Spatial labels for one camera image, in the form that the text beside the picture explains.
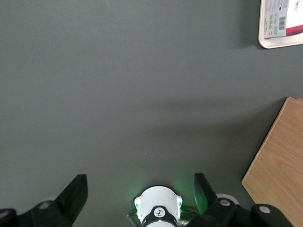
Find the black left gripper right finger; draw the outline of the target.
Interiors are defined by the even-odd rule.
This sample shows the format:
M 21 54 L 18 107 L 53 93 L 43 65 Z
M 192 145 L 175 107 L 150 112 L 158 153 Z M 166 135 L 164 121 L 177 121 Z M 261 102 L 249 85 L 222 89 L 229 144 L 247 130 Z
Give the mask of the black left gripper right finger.
M 194 175 L 194 195 L 199 214 L 188 227 L 289 227 L 290 221 L 276 207 L 255 204 L 251 210 L 231 199 L 219 198 L 203 173 Z

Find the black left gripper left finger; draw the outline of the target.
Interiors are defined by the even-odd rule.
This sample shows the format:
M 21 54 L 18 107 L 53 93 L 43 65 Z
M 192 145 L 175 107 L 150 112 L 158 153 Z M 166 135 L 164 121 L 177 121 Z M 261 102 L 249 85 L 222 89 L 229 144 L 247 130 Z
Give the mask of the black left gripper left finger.
M 17 214 L 13 208 L 0 210 L 2 227 L 71 227 L 88 199 L 87 175 L 80 174 L 54 200 L 45 200 Z

